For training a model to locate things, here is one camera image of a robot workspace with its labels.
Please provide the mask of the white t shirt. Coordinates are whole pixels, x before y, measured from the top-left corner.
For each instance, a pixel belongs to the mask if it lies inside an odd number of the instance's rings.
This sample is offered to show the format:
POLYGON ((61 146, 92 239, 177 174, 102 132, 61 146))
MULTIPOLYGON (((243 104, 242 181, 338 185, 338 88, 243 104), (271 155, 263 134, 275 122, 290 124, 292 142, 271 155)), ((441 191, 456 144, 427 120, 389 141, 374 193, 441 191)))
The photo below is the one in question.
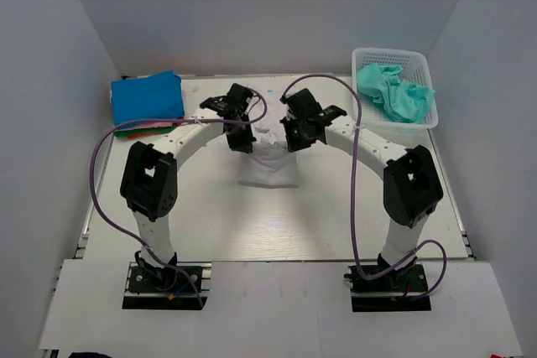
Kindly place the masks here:
POLYGON ((253 88, 264 100, 250 107, 251 118, 264 115, 252 125, 256 142, 251 153, 241 153, 237 171, 240 184, 267 188, 288 188, 300 184, 297 155, 288 151, 284 126, 286 106, 280 102, 283 87, 273 78, 253 88))

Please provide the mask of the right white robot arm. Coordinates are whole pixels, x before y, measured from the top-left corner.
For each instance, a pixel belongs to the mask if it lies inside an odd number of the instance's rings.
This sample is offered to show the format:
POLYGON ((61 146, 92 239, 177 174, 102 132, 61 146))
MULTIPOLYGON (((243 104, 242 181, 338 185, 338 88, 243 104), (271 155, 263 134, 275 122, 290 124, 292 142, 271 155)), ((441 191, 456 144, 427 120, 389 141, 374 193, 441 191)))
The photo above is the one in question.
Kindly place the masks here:
POLYGON ((321 107, 311 92, 301 90, 282 96, 286 105, 284 126, 288 150, 298 152, 321 142, 352 157, 351 234, 358 254, 356 237, 357 164, 362 163, 383 181, 383 207, 389 216, 388 234, 378 254, 378 273, 366 274, 369 281, 379 278, 391 290, 409 280, 409 269, 419 250, 425 223, 443 198, 443 189, 428 148, 406 148, 361 128, 338 106, 321 107))

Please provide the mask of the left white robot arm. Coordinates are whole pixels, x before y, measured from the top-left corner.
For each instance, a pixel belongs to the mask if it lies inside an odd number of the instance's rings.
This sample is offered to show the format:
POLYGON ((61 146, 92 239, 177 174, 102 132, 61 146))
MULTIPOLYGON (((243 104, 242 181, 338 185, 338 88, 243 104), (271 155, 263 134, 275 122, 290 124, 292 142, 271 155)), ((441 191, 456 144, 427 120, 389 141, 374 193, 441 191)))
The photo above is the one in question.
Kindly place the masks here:
POLYGON ((138 225, 144 242, 135 260, 149 270, 149 281, 160 290, 177 280, 175 250, 171 244, 168 214, 178 199, 178 171, 211 140, 224 135, 234 152, 251 153, 256 138, 248 124, 253 90, 233 84, 224 96, 210 97, 192 117, 154 143, 136 142, 128 153, 120 195, 138 225))

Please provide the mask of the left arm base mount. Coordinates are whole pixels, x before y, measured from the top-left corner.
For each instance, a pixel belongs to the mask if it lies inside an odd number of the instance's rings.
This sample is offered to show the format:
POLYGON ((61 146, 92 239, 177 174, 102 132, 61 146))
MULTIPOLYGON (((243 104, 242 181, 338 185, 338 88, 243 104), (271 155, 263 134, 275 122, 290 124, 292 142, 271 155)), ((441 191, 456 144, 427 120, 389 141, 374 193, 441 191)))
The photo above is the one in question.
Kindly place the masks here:
MULTIPOLYGON (((186 263, 180 267, 195 284, 202 303, 209 297, 211 287, 210 263, 186 263)), ((122 309, 199 311, 202 306, 188 280, 180 273, 172 272, 165 283, 144 271, 137 263, 129 264, 123 294, 122 309)))

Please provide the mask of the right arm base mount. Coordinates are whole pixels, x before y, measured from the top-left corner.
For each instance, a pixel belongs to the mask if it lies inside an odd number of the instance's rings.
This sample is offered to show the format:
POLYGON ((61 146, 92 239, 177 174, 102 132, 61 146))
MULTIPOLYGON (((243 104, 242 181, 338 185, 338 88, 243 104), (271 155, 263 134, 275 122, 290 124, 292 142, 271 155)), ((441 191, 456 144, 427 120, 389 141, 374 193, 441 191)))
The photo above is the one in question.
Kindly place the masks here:
POLYGON ((343 275, 350 285, 354 313, 392 313, 431 311, 425 270, 415 264, 403 273, 391 272, 381 278, 367 281, 359 276, 357 267, 350 266, 343 275))

